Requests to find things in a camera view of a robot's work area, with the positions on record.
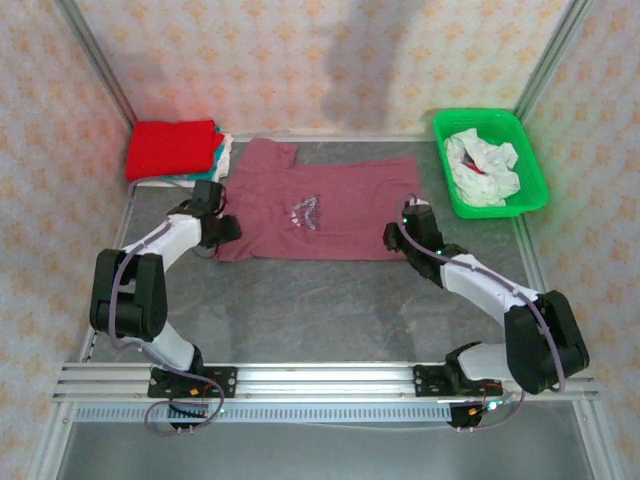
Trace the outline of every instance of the graphic print on shirt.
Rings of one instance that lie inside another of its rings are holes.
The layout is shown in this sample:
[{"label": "graphic print on shirt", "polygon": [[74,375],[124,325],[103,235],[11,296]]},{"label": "graphic print on shirt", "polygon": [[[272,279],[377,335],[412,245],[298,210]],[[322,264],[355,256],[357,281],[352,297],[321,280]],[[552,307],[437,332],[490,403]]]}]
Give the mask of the graphic print on shirt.
[{"label": "graphic print on shirt", "polygon": [[291,211],[291,222],[297,227],[308,228],[309,230],[320,230],[320,195],[303,199],[293,207]]}]

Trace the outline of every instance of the green basket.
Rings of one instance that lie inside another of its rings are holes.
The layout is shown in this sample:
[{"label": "green basket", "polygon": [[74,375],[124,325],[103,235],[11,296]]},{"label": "green basket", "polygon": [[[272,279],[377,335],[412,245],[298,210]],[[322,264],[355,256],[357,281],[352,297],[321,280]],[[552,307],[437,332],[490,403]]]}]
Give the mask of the green basket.
[{"label": "green basket", "polygon": [[[505,110],[489,108],[446,110],[436,115],[433,126],[453,210],[458,216],[462,218],[517,217],[523,212],[537,210],[546,205],[549,200],[549,189],[531,150],[527,134],[520,120],[513,114]],[[464,203],[456,191],[444,141],[451,135],[469,128],[477,128],[478,136],[493,145],[511,143],[518,154],[514,171],[520,178],[520,190],[505,199],[507,204],[504,207],[472,207]]]}]

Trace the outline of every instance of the wall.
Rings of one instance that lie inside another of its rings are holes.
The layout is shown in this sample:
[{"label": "wall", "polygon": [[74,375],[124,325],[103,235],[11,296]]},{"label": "wall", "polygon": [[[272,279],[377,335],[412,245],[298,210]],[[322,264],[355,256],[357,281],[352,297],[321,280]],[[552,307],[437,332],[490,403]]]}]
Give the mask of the wall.
[{"label": "wall", "polygon": [[606,386],[629,478],[640,478],[639,51],[637,2],[596,1],[526,124],[551,189],[527,220]]},{"label": "wall", "polygon": [[513,108],[568,3],[79,1],[143,119],[361,136],[421,134],[432,109]]},{"label": "wall", "polygon": [[127,129],[53,1],[0,0],[0,478],[24,478],[124,206]]}]

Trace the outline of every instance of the shirt sleeve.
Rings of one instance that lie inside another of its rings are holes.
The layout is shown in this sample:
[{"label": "shirt sleeve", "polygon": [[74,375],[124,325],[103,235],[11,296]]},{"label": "shirt sleeve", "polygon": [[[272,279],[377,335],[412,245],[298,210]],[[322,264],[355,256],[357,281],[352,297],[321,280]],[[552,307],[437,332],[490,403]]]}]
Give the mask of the shirt sleeve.
[{"label": "shirt sleeve", "polygon": [[236,172],[272,173],[294,165],[297,147],[267,138],[254,138],[249,142]]}]

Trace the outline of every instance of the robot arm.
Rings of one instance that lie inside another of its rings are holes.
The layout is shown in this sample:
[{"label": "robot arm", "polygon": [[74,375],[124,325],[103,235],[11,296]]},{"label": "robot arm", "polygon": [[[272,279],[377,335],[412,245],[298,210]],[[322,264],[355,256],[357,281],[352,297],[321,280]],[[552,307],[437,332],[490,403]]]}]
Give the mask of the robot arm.
[{"label": "robot arm", "polygon": [[564,375],[587,368],[589,354],[564,295],[557,291],[540,293],[518,285],[482,265],[460,246],[445,244],[427,202],[408,202],[402,214],[407,234],[435,255],[429,256],[412,246],[396,223],[385,229],[387,248],[404,253],[421,276],[470,300],[505,330],[504,344],[475,342],[447,355],[447,364],[457,377],[453,383],[513,380],[525,391],[538,394],[558,382],[547,339],[527,302],[514,295],[516,291],[540,311],[557,347]]},{"label": "robot arm", "polygon": [[223,187],[197,181],[192,198],[168,213],[164,223],[122,250],[103,250],[96,260],[90,321],[108,333],[114,277],[126,255],[139,245],[119,286],[115,331],[176,370],[199,373],[202,356],[167,320],[165,272],[187,250],[212,248],[240,238],[235,217],[222,216]]}]

